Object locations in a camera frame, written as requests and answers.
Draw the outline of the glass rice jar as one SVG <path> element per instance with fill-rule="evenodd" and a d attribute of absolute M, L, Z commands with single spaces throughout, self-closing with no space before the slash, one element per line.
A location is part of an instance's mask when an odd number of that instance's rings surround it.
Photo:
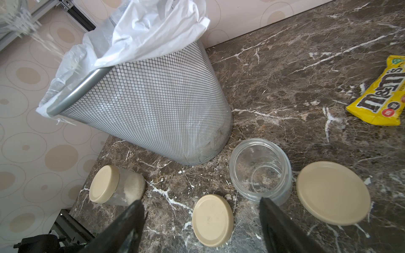
<path fill-rule="evenodd" d="M 1 1 L 1 34 L 16 32 L 30 35 L 38 27 L 27 8 L 27 1 Z"/>
<path fill-rule="evenodd" d="M 229 162 L 232 184 L 244 198 L 259 203 L 271 199 L 281 206 L 292 192 L 292 168 L 285 152 L 275 143 L 252 138 L 242 141 Z"/>
<path fill-rule="evenodd" d="M 128 207 L 142 198 L 145 188 L 146 181 L 141 174 L 106 165 L 93 178 L 89 198 L 98 204 Z"/>

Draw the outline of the beige jar lid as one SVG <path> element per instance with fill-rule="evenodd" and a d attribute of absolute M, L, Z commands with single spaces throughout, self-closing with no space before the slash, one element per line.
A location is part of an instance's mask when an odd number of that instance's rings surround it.
<path fill-rule="evenodd" d="M 361 178 L 349 168 L 329 161 L 305 166 L 296 181 L 305 209 L 331 225 L 354 225 L 371 210 L 371 197 Z"/>
<path fill-rule="evenodd" d="M 201 197 L 193 210 L 192 227 L 203 245 L 221 247 L 226 244 L 234 229 L 234 216 L 229 203 L 219 195 Z"/>

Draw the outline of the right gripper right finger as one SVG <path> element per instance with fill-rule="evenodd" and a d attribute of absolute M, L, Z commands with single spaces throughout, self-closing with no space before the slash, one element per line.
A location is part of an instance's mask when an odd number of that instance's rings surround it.
<path fill-rule="evenodd" d="M 325 252 L 269 198 L 260 200 L 259 219 L 269 253 Z"/>

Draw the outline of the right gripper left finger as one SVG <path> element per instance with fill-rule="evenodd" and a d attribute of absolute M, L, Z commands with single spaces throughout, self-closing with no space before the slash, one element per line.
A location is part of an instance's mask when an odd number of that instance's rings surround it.
<path fill-rule="evenodd" d="M 147 214 L 144 205 L 140 200 L 136 200 L 80 252 L 137 253 L 146 219 Z"/>

